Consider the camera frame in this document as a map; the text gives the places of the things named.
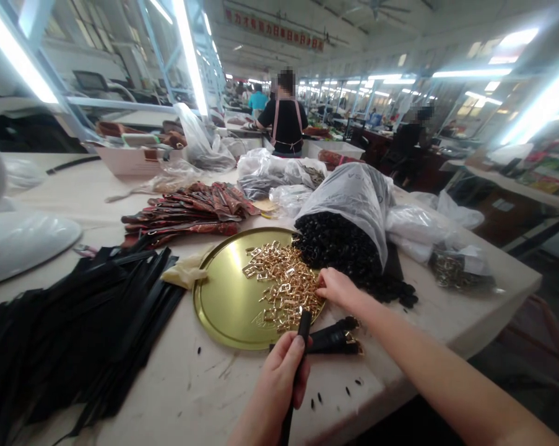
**window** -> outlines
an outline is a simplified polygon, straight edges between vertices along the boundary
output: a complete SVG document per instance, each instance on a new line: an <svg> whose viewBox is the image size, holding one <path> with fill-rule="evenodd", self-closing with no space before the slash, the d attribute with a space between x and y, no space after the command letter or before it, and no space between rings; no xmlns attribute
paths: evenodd
<svg viewBox="0 0 559 446"><path fill-rule="evenodd" d="M476 57L481 47L482 47L481 42L475 42L473 45L471 45L471 48L467 53L467 59L473 59L474 57Z"/></svg>
<svg viewBox="0 0 559 446"><path fill-rule="evenodd" d="M84 0L69 0L69 7L75 15L85 42L92 48L114 53L110 34L102 21L103 13L100 14L93 4Z"/></svg>

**yellow cloth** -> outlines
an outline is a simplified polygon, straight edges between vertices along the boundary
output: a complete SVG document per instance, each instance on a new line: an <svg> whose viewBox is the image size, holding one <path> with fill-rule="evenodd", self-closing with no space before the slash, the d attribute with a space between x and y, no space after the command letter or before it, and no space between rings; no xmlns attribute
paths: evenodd
<svg viewBox="0 0 559 446"><path fill-rule="evenodd" d="M215 248L215 244L210 243L197 253L179 259L174 266L163 272L161 279L164 282L186 288L187 290L192 289L195 281L207 277L207 270L199 269L199 267L205 256L213 248Z"/></svg>

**worker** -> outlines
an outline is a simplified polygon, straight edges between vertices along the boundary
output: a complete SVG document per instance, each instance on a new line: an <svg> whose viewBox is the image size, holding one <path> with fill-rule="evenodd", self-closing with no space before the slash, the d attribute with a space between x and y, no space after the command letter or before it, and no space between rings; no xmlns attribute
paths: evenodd
<svg viewBox="0 0 559 446"><path fill-rule="evenodd" d="M262 85L254 85L254 94L250 96L250 101L248 101L248 106L253 109L252 115L254 119L258 119L259 115L265 109L267 105L267 97L262 93Z"/></svg>
<svg viewBox="0 0 559 446"><path fill-rule="evenodd" d="M386 163L392 165L391 177L395 184L403 188L415 179L423 153L430 147L425 123L432 117L432 112L432 107L422 107L415 112L413 121L399 126L392 137L391 148L385 155Z"/></svg>
<svg viewBox="0 0 559 446"><path fill-rule="evenodd" d="M265 129L273 125L273 154L281 158L300 158L302 130L308 127L304 106L295 99L295 76L291 69L277 76L277 98L267 102L265 109L251 127Z"/></svg>
<svg viewBox="0 0 559 446"><path fill-rule="evenodd" d="M446 346L357 289L346 275L334 268L322 269L319 286L317 295L362 321L465 444L559 446L559 437L516 400ZM304 400L310 375L307 359L295 376L303 355L301 336L288 332L279 339L263 364L229 446L279 444L290 403L298 409Z"/></svg>
<svg viewBox="0 0 559 446"><path fill-rule="evenodd" d="M242 98L242 93L244 93L244 83L240 81L238 83L238 87L236 87L236 96L238 96L238 98Z"/></svg>

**workbench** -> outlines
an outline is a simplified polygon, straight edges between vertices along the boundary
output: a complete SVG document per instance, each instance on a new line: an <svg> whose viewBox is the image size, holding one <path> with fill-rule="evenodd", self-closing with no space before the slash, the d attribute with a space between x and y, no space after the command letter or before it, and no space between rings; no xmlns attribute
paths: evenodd
<svg viewBox="0 0 559 446"><path fill-rule="evenodd" d="M69 160L58 154L53 157L53 163L43 159L43 166L55 167ZM236 178L234 169L203 181L234 182ZM121 195L145 179L116 178L101 161L93 161L51 175L44 184L17 195L16 200L32 209L78 222L84 231L80 243L113 246L124 237L120 217L144 208L149 195L132 195L111 204L106 204L104 199ZM402 190L395 189L394 195L399 204L423 206ZM442 224L449 224L437 212L431 209L427 212ZM291 223L252 217L241 229L291 228ZM174 255L184 257L202 249L206 243L224 239L194 234L179 237L168 246ZM405 280L416 288L419 303L407 313L398 303L389 307L462 357L469 358L490 343L524 299L539 288L541 275L467 230L459 231L459 240L484 251L504 293L471 296L445 291L436 285L427 267L401 254ZM70 273L78 260L77 254L69 249L31 271L0 283L0 302L28 289L52 285ZM313 329L328 326L345 315L340 308L327 303ZM362 343L365 356L310 357L312 371L305 401L320 393L323 403L317 404L314 411L305 403L294 413L292 445L342 445L414 397L414 387L367 330L358 329L355 337ZM264 351L238 351L211 340L195 316L192 294L187 292L121 411L115 418L84 430L82 437L95 445L223 445L252 395L265 357ZM18 444L53 444L71 430L81 409L80 406L70 408L42 426L24 430ZM61 445L78 444L76 441L67 439Z"/></svg>
<svg viewBox="0 0 559 446"><path fill-rule="evenodd" d="M485 182L494 183L496 186L509 192L522 195L533 201L541 203L541 205L554 208L556 214L552 214L546 218L543 223L537 227L528 230L515 241L507 244L502 249L515 257L525 256L530 252L538 249L543 243L559 233L559 195L553 195L538 189L518 183L513 178L500 175L498 172L475 168L465 165L464 160L450 160L441 167L442 171L456 171L452 179L446 185L445 190L452 190L460 182L470 178L477 177L483 181L476 183L470 196L475 196Z"/></svg>

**cardboard box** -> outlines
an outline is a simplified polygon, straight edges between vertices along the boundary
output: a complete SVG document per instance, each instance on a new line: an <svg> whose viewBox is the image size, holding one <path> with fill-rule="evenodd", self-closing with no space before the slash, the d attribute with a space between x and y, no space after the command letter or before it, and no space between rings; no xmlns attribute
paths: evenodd
<svg viewBox="0 0 559 446"><path fill-rule="evenodd" d="M95 146L104 164L114 175L132 175L135 177L154 177L163 172L158 159L164 154L163 149L115 149L113 147ZM184 150L170 151L170 161L184 159Z"/></svg>
<svg viewBox="0 0 559 446"><path fill-rule="evenodd" d="M495 189L477 210L485 217L474 233L501 248L531 229L540 204L504 189Z"/></svg>

